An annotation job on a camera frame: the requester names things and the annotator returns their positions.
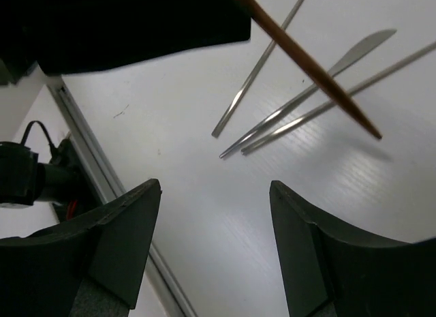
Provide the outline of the silver knife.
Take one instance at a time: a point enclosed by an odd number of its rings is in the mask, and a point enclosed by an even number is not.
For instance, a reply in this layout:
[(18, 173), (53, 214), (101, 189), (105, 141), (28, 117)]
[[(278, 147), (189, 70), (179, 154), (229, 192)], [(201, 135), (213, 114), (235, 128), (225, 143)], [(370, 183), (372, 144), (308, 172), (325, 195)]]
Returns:
[[(386, 40), (391, 38), (397, 32), (396, 29), (383, 29), (376, 31), (363, 39), (357, 44), (352, 46), (329, 70), (328, 73), (334, 77), (346, 70), (351, 65), (362, 59), (369, 54), (372, 50), (383, 44)], [(310, 95), (314, 94), (318, 90), (317, 85), (312, 84), (304, 91), (301, 91), (298, 95), (288, 100), (285, 104), (278, 109), (270, 113), (267, 117), (262, 119), (258, 124), (252, 127), (249, 131), (243, 134), (236, 142), (229, 146), (223, 153), (219, 155), (219, 158), (223, 159), (229, 154), (233, 153), (236, 149), (240, 148), (246, 142), (253, 140), (259, 136), (262, 132), (266, 131), (269, 127), (274, 125), (281, 117), (292, 112), (300, 104), (302, 104)]]

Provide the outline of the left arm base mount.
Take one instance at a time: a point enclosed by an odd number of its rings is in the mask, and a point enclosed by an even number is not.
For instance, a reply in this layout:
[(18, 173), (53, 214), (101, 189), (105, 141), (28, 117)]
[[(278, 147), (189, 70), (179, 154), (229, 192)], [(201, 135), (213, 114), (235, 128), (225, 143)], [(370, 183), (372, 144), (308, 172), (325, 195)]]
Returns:
[[(48, 141), (48, 163), (27, 146), (34, 125)], [(26, 208), (36, 202), (48, 203), (61, 223), (102, 204), (72, 141), (65, 138), (55, 145), (41, 121), (30, 121), (20, 142), (1, 142), (1, 206)]]

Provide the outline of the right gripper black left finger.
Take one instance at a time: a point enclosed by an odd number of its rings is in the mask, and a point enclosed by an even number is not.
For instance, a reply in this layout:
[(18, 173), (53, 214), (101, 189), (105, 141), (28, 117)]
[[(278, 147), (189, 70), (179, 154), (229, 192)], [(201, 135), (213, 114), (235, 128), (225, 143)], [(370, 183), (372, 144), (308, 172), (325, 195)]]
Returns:
[(161, 200), (150, 179), (72, 220), (1, 240), (2, 316), (127, 316)]

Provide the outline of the copper brown knife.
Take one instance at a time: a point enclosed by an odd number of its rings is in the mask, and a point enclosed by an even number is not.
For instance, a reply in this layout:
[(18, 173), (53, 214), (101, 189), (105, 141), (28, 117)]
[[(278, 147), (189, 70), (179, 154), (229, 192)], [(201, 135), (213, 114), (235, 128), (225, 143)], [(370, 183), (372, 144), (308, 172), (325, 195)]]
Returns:
[(352, 97), (270, 17), (256, 0), (233, 0), (272, 40), (310, 77), (310, 79), (356, 123), (374, 138), (382, 134), (362, 112)]

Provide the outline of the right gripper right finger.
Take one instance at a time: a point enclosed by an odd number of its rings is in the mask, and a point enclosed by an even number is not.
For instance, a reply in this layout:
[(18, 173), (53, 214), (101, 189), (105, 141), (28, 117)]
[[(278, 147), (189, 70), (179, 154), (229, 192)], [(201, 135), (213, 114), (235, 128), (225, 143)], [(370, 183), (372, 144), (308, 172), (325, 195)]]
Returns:
[(435, 240), (373, 234), (280, 181), (270, 212), (290, 316), (434, 316)]

